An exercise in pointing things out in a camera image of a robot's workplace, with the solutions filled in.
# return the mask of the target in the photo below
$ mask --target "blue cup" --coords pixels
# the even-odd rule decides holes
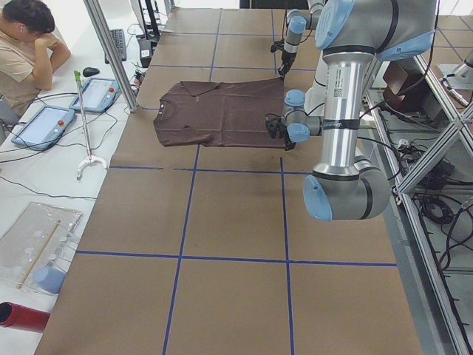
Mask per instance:
[[[65,277],[66,274],[64,272],[45,266],[35,272],[33,280],[45,291],[58,294]]]

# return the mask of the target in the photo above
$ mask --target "red cylinder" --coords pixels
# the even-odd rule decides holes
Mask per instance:
[[[0,326],[42,333],[50,314],[11,302],[0,303]]]

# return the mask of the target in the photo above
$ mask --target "brown cloth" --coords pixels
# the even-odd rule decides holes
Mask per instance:
[[[246,83],[181,81],[161,99],[154,120],[164,146],[251,146],[284,148],[272,139],[265,115],[280,115],[284,81],[280,78]]]

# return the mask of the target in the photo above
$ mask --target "black hair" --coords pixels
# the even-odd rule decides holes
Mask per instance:
[[[12,0],[1,14],[9,22],[21,22],[29,31],[51,33],[55,29],[51,10],[39,0]]]

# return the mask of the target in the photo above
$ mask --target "white desk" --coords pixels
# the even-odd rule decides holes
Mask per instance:
[[[131,79],[135,73],[139,62],[138,44],[133,35],[129,35],[126,30],[130,24],[134,24],[136,18],[129,14],[128,17],[113,19],[109,21],[110,29],[123,28],[125,30],[127,43],[128,60],[124,62],[126,73]],[[138,27],[133,26],[130,31],[138,31]],[[104,63],[103,50],[97,39],[92,26],[88,27],[78,42],[71,48],[72,57],[54,74],[53,89],[48,92],[42,92],[42,95],[56,94],[60,92],[77,92],[74,78],[74,70],[80,70],[84,67],[97,67],[101,73],[96,77],[114,78],[112,70],[108,64]],[[47,104],[59,107],[68,107],[72,101],[72,96],[58,96],[45,99]],[[30,119],[40,107],[44,104],[36,101],[27,110],[22,121]],[[117,120],[113,128],[106,133],[100,148],[93,154],[104,158],[107,163],[114,153],[120,136],[128,118],[128,108],[123,97],[119,97],[108,113]],[[113,125],[115,119],[108,115],[88,114],[87,120],[94,120],[88,125],[91,147],[96,147],[102,140],[105,132]],[[58,142],[60,145],[71,143],[82,143],[85,145],[84,134],[82,130],[82,120],[80,114],[77,115],[75,123],[68,127],[65,135]],[[34,157],[18,160],[9,163],[3,163],[6,160],[22,158],[32,155],[35,152],[30,149],[20,149],[13,152],[7,152],[18,147],[10,142],[11,137],[0,147],[0,176],[16,183],[21,183],[37,192],[45,192],[50,195],[74,195],[97,197],[103,179],[106,176],[106,170],[100,165],[87,166],[83,170],[80,181],[76,180],[78,165],[86,158],[86,148],[84,146],[54,146],[53,148]],[[0,236],[2,236],[16,221],[18,216],[24,211],[30,202],[46,203],[49,205],[74,209],[82,212],[84,215],[78,227],[74,230],[77,236],[81,236],[84,227],[89,219],[94,200],[84,200],[80,198],[51,198],[29,192],[25,188],[13,185],[4,180],[0,180]],[[32,291],[17,290],[4,284],[0,278],[0,302],[9,301],[31,308],[44,311],[51,311],[56,296],[43,295]],[[41,334],[28,331],[19,331],[9,328],[0,328],[0,349],[2,354],[30,355],[33,354]]]

